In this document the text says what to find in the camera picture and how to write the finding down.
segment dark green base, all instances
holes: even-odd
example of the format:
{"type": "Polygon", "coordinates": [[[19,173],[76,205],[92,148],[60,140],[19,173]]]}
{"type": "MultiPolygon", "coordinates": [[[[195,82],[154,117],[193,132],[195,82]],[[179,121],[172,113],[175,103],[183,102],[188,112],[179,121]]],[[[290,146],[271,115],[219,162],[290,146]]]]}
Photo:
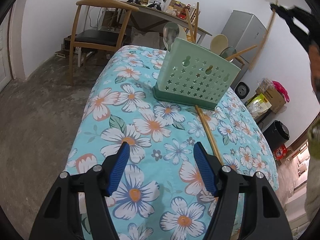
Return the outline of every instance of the dark green base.
{"type": "Polygon", "coordinates": [[[205,100],[200,100],[196,98],[190,98],[183,95],[172,94],[168,92],[163,92],[158,89],[158,85],[156,84],[152,88],[153,97],[159,101],[165,101],[170,103],[177,103],[181,105],[187,106],[195,106],[198,105],[200,108],[214,110],[217,106],[216,103],[211,103],[205,100]]]}

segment silver screw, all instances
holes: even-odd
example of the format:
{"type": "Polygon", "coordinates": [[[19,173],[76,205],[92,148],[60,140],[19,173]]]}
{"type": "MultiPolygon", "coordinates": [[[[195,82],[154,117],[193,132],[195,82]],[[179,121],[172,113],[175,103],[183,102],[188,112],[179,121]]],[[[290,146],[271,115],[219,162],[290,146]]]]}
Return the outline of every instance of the silver screw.
{"type": "Polygon", "coordinates": [[[62,179],[65,179],[68,176],[68,173],[66,171],[63,171],[60,173],[59,177],[62,179]]]}
{"type": "Polygon", "coordinates": [[[256,176],[259,178],[259,179],[262,179],[264,177],[264,174],[261,172],[261,171],[258,171],[256,173],[256,176]]]}
{"type": "Polygon", "coordinates": [[[231,168],[229,167],[229,166],[222,166],[222,170],[224,171],[224,172],[230,172],[231,171],[231,168]]]}
{"type": "Polygon", "coordinates": [[[101,170],[102,170],[102,166],[101,165],[95,165],[93,167],[93,171],[95,171],[95,172],[98,172],[98,171],[101,171],[101,170]]]}

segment person's hand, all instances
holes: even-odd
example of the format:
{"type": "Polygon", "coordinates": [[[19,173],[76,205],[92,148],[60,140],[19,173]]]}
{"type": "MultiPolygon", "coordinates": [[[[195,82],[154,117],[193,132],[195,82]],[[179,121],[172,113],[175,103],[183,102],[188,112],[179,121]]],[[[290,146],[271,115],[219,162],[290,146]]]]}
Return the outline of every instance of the person's hand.
{"type": "Polygon", "coordinates": [[[320,54],[317,46],[309,46],[309,59],[311,70],[311,84],[313,91],[316,92],[315,79],[320,79],[320,54]]]}

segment floral bedsheet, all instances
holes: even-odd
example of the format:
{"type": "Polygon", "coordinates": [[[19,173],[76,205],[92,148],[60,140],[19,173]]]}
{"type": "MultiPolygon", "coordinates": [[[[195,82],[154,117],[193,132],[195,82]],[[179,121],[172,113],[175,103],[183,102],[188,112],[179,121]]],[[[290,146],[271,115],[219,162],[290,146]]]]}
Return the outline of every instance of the floral bedsheet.
{"type": "MultiPolygon", "coordinates": [[[[121,240],[202,239],[216,206],[193,158],[197,141],[212,154],[194,107],[152,96],[165,53],[138,46],[116,52],[92,88],[65,169],[84,173],[129,143],[119,188],[106,198],[121,240]]],[[[224,163],[241,174],[262,171],[276,190],[270,148],[234,92],[229,88],[215,111],[203,112],[224,163]]],[[[233,234],[241,226],[243,201],[240,194],[233,234]]],[[[84,193],[79,206],[84,237],[92,239],[84,193]]]]}

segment chair backrest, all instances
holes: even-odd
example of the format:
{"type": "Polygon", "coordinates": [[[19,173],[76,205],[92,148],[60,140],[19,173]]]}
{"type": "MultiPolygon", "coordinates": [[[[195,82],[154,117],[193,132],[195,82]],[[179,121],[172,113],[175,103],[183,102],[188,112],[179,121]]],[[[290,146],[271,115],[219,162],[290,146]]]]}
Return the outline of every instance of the chair backrest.
{"type": "Polygon", "coordinates": [[[123,23],[122,23],[122,26],[121,26],[121,29],[119,32],[117,44],[116,44],[114,51],[117,51],[121,47],[122,40],[124,37],[124,32],[125,32],[125,29],[127,28],[127,24],[128,24],[129,18],[130,18],[131,11],[135,11],[135,12],[139,11],[139,8],[136,6],[133,6],[131,4],[127,4],[125,2],[116,1],[116,0],[80,0],[80,1],[76,2],[76,5],[78,5],[78,9],[77,9],[75,20],[74,20],[73,26],[72,26],[71,43],[73,43],[75,41],[76,29],[77,29],[80,10],[81,10],[82,5],[101,7],[101,8],[124,9],[127,11],[127,13],[124,16],[124,20],[123,20],[123,23]]]}

